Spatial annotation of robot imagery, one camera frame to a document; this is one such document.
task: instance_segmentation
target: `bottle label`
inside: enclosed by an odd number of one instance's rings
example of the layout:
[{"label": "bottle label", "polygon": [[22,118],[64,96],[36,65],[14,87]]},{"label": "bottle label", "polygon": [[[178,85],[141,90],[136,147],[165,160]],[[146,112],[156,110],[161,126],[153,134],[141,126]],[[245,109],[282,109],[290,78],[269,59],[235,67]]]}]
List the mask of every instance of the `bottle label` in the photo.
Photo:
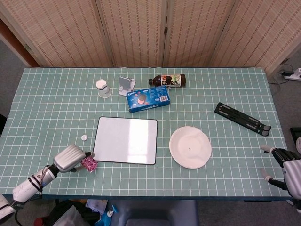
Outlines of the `bottle label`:
[{"label": "bottle label", "polygon": [[162,86],[180,87],[181,75],[180,74],[163,74],[161,75]]}]

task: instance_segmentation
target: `white cup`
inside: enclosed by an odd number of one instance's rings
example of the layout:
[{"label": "white cup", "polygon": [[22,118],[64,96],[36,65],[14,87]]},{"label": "white cup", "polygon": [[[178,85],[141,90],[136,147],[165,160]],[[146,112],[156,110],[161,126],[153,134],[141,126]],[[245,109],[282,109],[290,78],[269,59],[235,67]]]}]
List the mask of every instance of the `white cup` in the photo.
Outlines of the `white cup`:
[{"label": "white cup", "polygon": [[108,86],[107,82],[103,79],[100,79],[96,82],[96,87],[98,89],[98,96],[102,98],[108,98],[112,93],[111,88]]}]

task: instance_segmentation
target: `brown bottle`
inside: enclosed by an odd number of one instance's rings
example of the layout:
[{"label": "brown bottle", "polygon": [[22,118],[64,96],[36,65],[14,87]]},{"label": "brown bottle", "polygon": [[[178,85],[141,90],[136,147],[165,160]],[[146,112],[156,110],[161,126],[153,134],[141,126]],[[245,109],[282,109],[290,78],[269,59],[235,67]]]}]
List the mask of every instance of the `brown bottle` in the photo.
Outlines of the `brown bottle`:
[{"label": "brown bottle", "polygon": [[154,86],[182,87],[186,85],[185,74],[162,74],[154,79],[149,79],[149,84]]}]

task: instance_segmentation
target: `pink candy wrapper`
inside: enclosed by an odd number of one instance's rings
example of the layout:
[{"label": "pink candy wrapper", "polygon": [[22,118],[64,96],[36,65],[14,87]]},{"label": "pink candy wrapper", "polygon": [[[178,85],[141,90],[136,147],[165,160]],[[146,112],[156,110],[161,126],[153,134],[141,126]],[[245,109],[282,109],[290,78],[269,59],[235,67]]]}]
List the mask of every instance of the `pink candy wrapper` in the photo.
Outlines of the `pink candy wrapper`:
[{"label": "pink candy wrapper", "polygon": [[91,173],[97,167],[97,161],[94,160],[92,157],[87,157],[80,161],[80,163]]}]

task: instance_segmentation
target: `beige folding partition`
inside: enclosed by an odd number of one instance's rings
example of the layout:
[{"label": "beige folding partition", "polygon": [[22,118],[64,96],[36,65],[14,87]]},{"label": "beige folding partition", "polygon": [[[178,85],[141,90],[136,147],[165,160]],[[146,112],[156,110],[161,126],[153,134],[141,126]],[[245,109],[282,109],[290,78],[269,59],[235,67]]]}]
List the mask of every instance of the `beige folding partition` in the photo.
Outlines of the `beige folding partition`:
[{"label": "beige folding partition", "polygon": [[0,12],[41,66],[113,66],[94,0],[1,0]]},{"label": "beige folding partition", "polygon": [[167,0],[97,0],[117,67],[162,64]]},{"label": "beige folding partition", "polygon": [[301,1],[241,0],[227,24],[210,65],[270,74],[301,43]]},{"label": "beige folding partition", "polygon": [[164,66],[207,66],[234,2],[169,1]]}]

